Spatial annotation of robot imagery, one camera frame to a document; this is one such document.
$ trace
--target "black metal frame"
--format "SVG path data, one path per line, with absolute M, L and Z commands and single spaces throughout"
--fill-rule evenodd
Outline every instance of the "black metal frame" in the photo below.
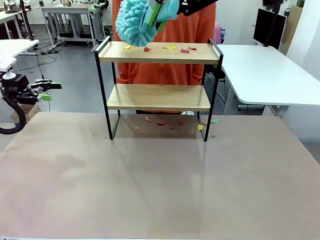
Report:
M 104 80 L 102 76 L 102 71 L 101 71 L 101 65 L 100 65 L 100 60 L 99 60 L 99 54 L 101 51 L 105 48 L 105 46 L 111 41 L 111 37 L 108 36 L 95 50 L 94 50 L 94 57 L 95 57 L 95 62 L 96 62 L 96 67 L 98 70 L 98 76 L 99 76 L 99 82 L 100 82 L 100 88 L 101 88 L 101 95 L 102 95 L 102 101 L 103 101 L 103 106 L 104 106 L 104 112 L 105 112 L 105 118 L 106 118 L 106 124 L 108 127 L 108 132 L 109 132 L 109 137 L 111 140 L 114 139 L 115 133 L 118 127 L 118 122 L 120 119 L 120 110 L 117 110 L 118 113 L 118 118 L 115 121 L 115 124 L 113 126 L 113 129 L 111 129 L 111 124 L 110 124 L 110 118 L 109 118 L 109 111 L 108 111 L 108 105 L 107 105 L 107 98 L 106 98 L 106 92 L 105 92 L 105 86 L 104 86 Z M 210 64 L 205 64 L 203 68 L 203 75 L 202 75 L 202 81 L 201 85 L 203 86 L 205 83 L 205 77 L 206 73 L 212 72 L 214 75 L 214 86 L 213 86 L 213 93 L 210 101 L 210 109 L 209 109 L 209 115 L 207 119 L 207 126 L 205 128 L 205 135 L 203 133 L 203 130 L 201 131 L 201 135 L 203 140 L 206 142 L 208 140 L 208 134 L 209 134 L 209 129 L 210 129 L 210 123 L 211 123 L 211 117 L 212 113 L 214 110 L 214 105 L 215 105 L 215 99 L 216 99 L 216 94 L 217 94 L 217 87 L 218 87 L 218 82 L 219 82 L 219 71 L 222 70 L 222 61 L 224 58 L 224 54 L 222 51 L 218 48 L 218 46 L 215 44 L 215 42 L 209 38 L 208 39 L 208 44 L 211 44 L 220 54 L 218 64 L 214 67 L 213 65 Z M 115 63 L 111 63 L 112 66 L 112 76 L 113 76 L 113 83 L 117 83 L 117 78 L 116 78 L 116 68 L 115 68 Z M 201 118 L 200 118 L 200 112 L 198 111 L 196 113 L 197 119 L 199 124 L 202 124 Z

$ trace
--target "bottom shelf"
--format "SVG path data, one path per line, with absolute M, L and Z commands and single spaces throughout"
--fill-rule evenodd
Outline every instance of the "bottom shelf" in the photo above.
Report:
M 107 101 L 110 110 L 209 112 L 203 86 L 115 84 Z

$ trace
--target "cardboard box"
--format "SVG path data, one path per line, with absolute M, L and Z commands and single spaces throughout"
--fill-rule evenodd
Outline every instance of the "cardboard box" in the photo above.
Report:
M 35 105 L 19 104 L 19 106 L 22 108 L 25 114 L 26 122 L 29 122 L 37 113 L 41 112 L 37 104 Z M 19 123 L 19 117 L 15 111 L 11 114 L 11 118 L 15 124 Z

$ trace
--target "two-tier shelf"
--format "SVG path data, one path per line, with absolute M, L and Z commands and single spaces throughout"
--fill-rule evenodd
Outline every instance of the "two-tier shelf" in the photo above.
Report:
M 175 49 L 163 47 L 175 44 Z M 198 122 L 201 124 L 200 112 L 208 112 L 203 140 L 208 139 L 210 122 L 214 108 L 219 73 L 222 68 L 223 53 L 212 39 L 208 43 L 173 43 L 150 42 L 148 48 L 152 51 L 144 52 L 143 47 L 124 49 L 127 44 L 122 41 L 111 41 L 107 37 L 94 51 L 96 66 L 99 75 L 102 100 L 110 139 L 113 140 L 120 110 L 143 111 L 195 111 Z M 181 53 L 180 49 L 196 48 L 189 53 Z M 105 87 L 101 71 L 101 62 L 111 63 L 114 87 L 109 99 L 106 99 Z M 161 63 L 161 64 L 203 64 L 201 85 L 154 85 L 154 84 L 119 84 L 116 81 L 115 62 L 117 63 Z M 204 89 L 205 74 L 212 72 L 215 76 L 213 94 L 209 101 Z M 111 128 L 108 110 L 117 110 L 118 118 Z

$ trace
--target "orange jacket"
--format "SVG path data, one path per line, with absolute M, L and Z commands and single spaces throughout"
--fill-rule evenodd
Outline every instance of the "orange jacket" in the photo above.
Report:
M 112 1 L 113 39 L 119 38 L 115 22 L 120 2 Z M 169 20 L 154 42 L 207 43 L 214 37 L 216 4 L 190 15 L 179 14 L 176 20 Z M 164 63 L 118 63 L 120 84 L 165 84 L 200 85 L 204 66 L 202 64 L 164 64 Z

